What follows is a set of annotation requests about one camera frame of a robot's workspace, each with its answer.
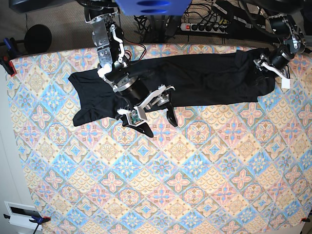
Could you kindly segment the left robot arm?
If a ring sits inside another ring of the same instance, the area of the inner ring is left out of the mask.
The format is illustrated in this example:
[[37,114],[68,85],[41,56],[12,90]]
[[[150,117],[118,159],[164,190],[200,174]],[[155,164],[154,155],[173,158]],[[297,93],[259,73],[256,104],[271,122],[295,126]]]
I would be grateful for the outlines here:
[[[310,0],[241,0],[253,28],[268,37],[278,39],[280,45],[270,54],[261,54],[254,63],[261,72],[275,73],[281,78],[281,87],[290,89],[290,72],[288,63],[296,54],[301,54],[307,46],[312,45],[312,35],[308,34],[308,27],[312,23],[312,2]],[[247,4],[258,7],[264,11],[265,20],[268,21],[271,31],[263,28]]]

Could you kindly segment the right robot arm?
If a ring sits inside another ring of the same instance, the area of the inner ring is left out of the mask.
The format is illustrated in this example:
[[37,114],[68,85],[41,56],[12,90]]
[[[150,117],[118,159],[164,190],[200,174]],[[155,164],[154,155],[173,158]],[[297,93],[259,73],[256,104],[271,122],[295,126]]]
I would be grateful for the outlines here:
[[113,21],[119,6],[112,0],[81,0],[85,21],[92,26],[92,40],[97,49],[97,69],[73,73],[69,80],[80,99],[80,110],[73,118],[81,126],[105,117],[122,121],[148,137],[153,132],[146,114],[166,110],[168,122],[178,121],[171,102],[174,86],[160,79],[176,64],[177,57],[146,59],[131,62],[125,55],[124,34]]

